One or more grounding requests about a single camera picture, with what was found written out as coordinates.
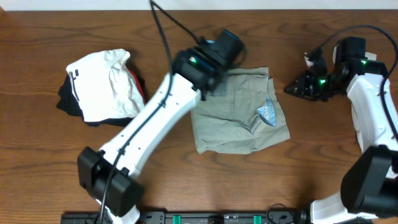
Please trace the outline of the khaki green shorts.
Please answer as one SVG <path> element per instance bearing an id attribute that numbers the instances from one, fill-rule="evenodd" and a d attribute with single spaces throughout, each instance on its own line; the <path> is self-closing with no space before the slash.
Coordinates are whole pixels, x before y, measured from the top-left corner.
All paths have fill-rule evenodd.
<path id="1" fill-rule="evenodd" d="M 250 154 L 290 139 L 267 67 L 230 70 L 191 118 L 200 154 Z"/>

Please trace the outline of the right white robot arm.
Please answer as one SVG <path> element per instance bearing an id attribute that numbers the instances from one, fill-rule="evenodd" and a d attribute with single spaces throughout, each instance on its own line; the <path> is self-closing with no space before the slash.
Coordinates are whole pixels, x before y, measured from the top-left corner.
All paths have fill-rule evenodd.
<path id="1" fill-rule="evenodd" d="M 360 37 L 338 41 L 331 73 L 322 47 L 304 59 L 307 70 L 284 91 L 308 101 L 346 95 L 362 155 L 343 177 L 340 190 L 313 201 L 298 213 L 297 223 L 371 223 L 397 216 L 397 111 L 385 64 L 366 51 Z"/>

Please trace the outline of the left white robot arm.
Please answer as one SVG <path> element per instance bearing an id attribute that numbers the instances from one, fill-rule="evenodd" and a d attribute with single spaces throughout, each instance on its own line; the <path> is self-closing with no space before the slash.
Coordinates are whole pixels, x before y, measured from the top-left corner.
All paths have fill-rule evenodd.
<path id="1" fill-rule="evenodd" d="M 77 158 L 80 185 L 100 205 L 88 223 L 135 223 L 144 188 L 137 182 L 154 149 L 174 125 L 213 91 L 234 65 L 244 44 L 224 30 L 216 40 L 201 38 L 172 60 L 170 71 L 144 109 L 98 151 Z"/>

